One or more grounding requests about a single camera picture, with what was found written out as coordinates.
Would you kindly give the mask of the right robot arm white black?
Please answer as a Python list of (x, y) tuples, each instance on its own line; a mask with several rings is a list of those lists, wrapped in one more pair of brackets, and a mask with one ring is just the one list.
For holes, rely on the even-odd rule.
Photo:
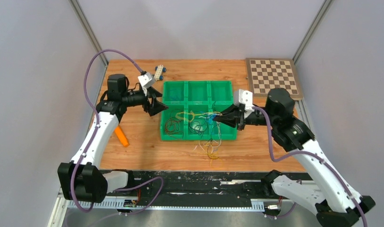
[(358, 221), (367, 226), (365, 214), (375, 206), (374, 199), (360, 194), (340, 175), (310, 128), (294, 116), (294, 105), (284, 88), (271, 89), (264, 107), (253, 103), (250, 91), (240, 89), (234, 93), (233, 104), (214, 120), (238, 130), (247, 125), (266, 126), (271, 160), (297, 159), (318, 187), (314, 191), (273, 170), (263, 178), (263, 195), (292, 200), (314, 214), (323, 227), (351, 227)]

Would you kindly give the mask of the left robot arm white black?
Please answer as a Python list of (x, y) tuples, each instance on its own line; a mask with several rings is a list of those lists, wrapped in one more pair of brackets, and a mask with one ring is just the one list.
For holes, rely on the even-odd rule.
[(150, 116), (168, 109), (158, 101), (162, 93), (153, 87), (155, 79), (150, 73), (144, 71), (138, 80), (138, 90), (131, 90), (124, 74), (108, 77), (107, 90), (95, 107), (94, 120), (84, 142), (69, 162), (58, 167), (65, 199), (100, 203), (117, 189), (125, 196), (135, 192), (136, 183), (129, 179), (128, 172), (113, 170), (103, 174), (99, 167), (109, 138), (129, 107), (141, 106)]

